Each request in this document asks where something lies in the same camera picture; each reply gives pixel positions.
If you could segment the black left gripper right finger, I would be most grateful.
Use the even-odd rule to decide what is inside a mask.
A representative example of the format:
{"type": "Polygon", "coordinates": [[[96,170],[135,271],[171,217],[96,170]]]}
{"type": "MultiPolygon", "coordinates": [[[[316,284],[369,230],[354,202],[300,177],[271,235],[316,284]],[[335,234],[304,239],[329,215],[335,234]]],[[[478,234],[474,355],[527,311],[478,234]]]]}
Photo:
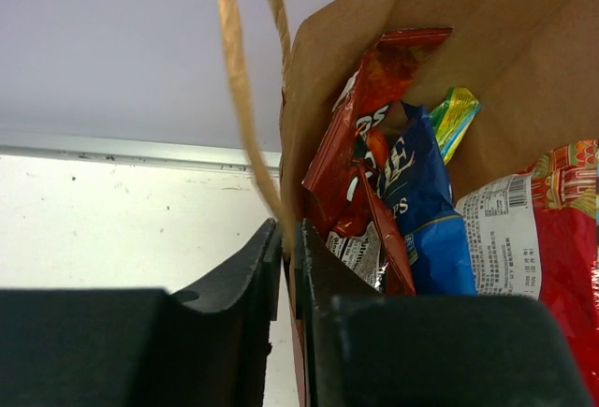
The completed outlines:
{"type": "Polygon", "coordinates": [[[384,296],[299,224],[308,406],[589,406],[557,323],[525,297],[384,296]]]}

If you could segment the red patterned snack bag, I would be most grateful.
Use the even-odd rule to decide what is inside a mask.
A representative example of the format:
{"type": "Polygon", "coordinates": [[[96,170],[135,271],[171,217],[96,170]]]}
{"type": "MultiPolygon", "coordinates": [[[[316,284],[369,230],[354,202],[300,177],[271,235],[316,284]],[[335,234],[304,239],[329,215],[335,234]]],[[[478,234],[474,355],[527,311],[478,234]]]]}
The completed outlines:
{"type": "Polygon", "coordinates": [[[543,303],[598,396],[598,142],[543,154],[460,199],[476,291],[543,303]]]}

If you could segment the blue Kettle potato chips bag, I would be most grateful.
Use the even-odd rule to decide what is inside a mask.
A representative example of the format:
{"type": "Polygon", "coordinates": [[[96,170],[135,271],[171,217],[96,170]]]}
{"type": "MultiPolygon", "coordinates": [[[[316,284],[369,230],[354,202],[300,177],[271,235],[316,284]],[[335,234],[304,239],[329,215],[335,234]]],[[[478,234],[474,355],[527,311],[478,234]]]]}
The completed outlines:
{"type": "Polygon", "coordinates": [[[390,148],[378,193],[403,236],[418,294],[474,295],[462,216],[424,107],[402,103],[407,125],[390,148]]]}

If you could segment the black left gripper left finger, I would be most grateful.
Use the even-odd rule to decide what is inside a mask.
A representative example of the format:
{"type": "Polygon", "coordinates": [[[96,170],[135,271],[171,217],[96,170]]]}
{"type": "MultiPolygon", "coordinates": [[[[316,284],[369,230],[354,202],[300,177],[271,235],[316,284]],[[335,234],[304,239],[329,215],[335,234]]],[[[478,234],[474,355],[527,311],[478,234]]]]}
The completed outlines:
{"type": "Polygon", "coordinates": [[[281,232],[265,221],[185,288],[1,294],[5,406],[259,406],[281,232]]]}

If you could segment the red brown paper bag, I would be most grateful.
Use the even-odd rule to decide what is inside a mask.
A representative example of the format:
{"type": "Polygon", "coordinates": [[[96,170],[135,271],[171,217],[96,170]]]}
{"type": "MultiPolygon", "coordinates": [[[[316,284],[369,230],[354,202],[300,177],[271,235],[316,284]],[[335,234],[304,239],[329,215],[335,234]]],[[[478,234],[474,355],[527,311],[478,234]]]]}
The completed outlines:
{"type": "Polygon", "coordinates": [[[407,125],[402,103],[422,106],[430,116],[450,88],[467,88],[478,99],[480,111],[444,163],[456,210],[464,196],[525,171],[549,151],[584,139],[598,142],[598,0],[335,0],[306,19],[296,34],[289,31],[284,0],[268,3],[282,52],[277,182],[256,140],[239,4],[217,0],[241,140],[256,185],[283,231],[299,402],[308,406],[299,226],[314,224],[306,217],[302,181],[329,127],[331,110],[365,51],[392,31],[451,28],[380,129],[390,150],[407,125]]]}

